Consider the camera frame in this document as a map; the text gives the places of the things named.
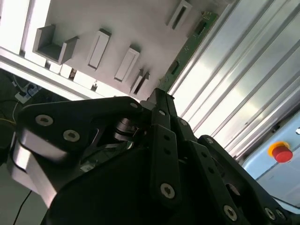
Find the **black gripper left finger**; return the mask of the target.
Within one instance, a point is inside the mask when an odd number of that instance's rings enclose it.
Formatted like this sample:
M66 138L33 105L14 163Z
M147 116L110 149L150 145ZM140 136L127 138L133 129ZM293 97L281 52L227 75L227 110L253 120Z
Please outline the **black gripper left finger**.
M17 120L10 158L13 179L50 208L70 182L133 148L152 125L171 126L166 95L155 89L142 102L111 97L29 105Z

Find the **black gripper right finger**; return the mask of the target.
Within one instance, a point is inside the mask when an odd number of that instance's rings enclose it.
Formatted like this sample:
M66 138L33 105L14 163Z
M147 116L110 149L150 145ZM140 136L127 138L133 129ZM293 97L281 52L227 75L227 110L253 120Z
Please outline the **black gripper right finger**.
M291 225L293 220L213 138L196 138L177 116L174 98L166 95L171 127L179 136L180 155L198 175L196 187L205 206L198 209L203 225Z

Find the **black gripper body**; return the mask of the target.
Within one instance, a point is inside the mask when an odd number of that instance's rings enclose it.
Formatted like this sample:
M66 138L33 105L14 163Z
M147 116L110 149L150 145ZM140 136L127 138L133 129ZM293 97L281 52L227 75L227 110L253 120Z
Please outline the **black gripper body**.
M202 225L198 175L180 155L175 128L152 125L133 148L67 184L46 225Z

